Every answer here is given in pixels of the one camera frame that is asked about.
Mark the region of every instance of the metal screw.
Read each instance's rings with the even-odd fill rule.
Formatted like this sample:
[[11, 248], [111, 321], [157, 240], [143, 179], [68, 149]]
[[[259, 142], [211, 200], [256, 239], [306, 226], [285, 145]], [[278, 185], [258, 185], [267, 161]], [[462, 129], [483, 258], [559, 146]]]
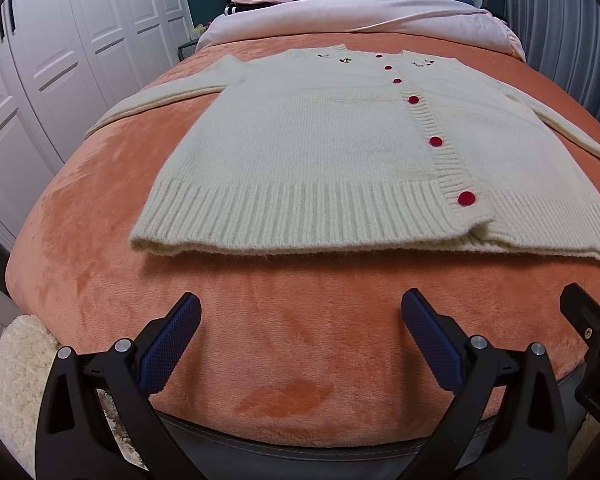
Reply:
[[126, 352], [131, 348], [131, 341], [129, 339], [118, 339], [113, 348], [116, 349], [116, 352]]
[[483, 348], [487, 348], [487, 340], [483, 338], [481, 335], [474, 335], [471, 338], [471, 346], [477, 348], [478, 350], [482, 350]]
[[544, 346], [540, 343], [533, 343], [531, 345], [531, 351], [536, 355], [544, 355], [544, 352], [546, 352]]
[[58, 350], [58, 358], [67, 359], [71, 355], [71, 349], [68, 346], [63, 346]]

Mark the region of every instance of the ribbed hem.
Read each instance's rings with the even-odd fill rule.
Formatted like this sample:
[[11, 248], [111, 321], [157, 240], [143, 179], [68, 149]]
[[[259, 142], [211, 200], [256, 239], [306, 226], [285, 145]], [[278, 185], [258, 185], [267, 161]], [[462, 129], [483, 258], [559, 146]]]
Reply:
[[[440, 128], [436, 118], [431, 113], [429, 101], [424, 92], [412, 88], [405, 83], [398, 90], [402, 102], [415, 120], [422, 142], [428, 144], [431, 137], [442, 139], [442, 146], [431, 150], [431, 158], [435, 171], [436, 185], [445, 197], [445, 204], [453, 208], [462, 225], [482, 224], [494, 218], [493, 207], [486, 199], [484, 191], [468, 176], [464, 163], [460, 159], [453, 140]], [[417, 104], [410, 104], [409, 98], [416, 96]], [[470, 207], [458, 206], [458, 196], [463, 191], [470, 191], [476, 196], [475, 203]]]
[[435, 182], [203, 189], [165, 180], [154, 184], [130, 242], [157, 254], [373, 250], [453, 240], [493, 219], [445, 204]]
[[600, 202], [574, 204], [557, 198], [490, 191], [497, 221], [478, 238], [537, 250], [600, 254]]
[[407, 244], [403, 249], [415, 249], [423, 251], [462, 251], [470, 253], [498, 253], [498, 254], [538, 254], [539, 256], [594, 258], [600, 260], [600, 251], [575, 250], [571, 248], [537, 248], [520, 247], [496, 240], [483, 240], [473, 232], [456, 240], [448, 240], [440, 243], [416, 243]]

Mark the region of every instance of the white wardrobe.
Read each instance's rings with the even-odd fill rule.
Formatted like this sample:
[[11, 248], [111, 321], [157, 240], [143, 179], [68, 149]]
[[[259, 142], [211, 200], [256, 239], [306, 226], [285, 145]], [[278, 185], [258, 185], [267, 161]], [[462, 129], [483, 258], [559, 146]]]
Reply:
[[178, 62], [187, 0], [6, 0], [0, 9], [0, 243], [114, 104]]

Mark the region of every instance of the cream knit cardigan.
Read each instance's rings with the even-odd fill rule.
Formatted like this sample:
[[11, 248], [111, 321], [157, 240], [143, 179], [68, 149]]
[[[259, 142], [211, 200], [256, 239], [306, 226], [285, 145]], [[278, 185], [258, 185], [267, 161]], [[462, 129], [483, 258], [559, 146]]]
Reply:
[[[600, 260], [600, 194], [554, 110], [456, 59], [343, 45], [241, 62], [135, 94], [104, 124], [222, 92], [158, 173], [137, 250], [419, 248]], [[160, 131], [156, 131], [159, 142]]]

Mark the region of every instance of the striped fabric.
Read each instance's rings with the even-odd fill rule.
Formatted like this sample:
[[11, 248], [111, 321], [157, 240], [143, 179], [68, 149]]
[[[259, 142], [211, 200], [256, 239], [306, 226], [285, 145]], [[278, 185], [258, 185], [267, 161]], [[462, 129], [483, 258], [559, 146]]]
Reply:
[[600, 122], [600, 6], [595, 0], [507, 0], [528, 64]]

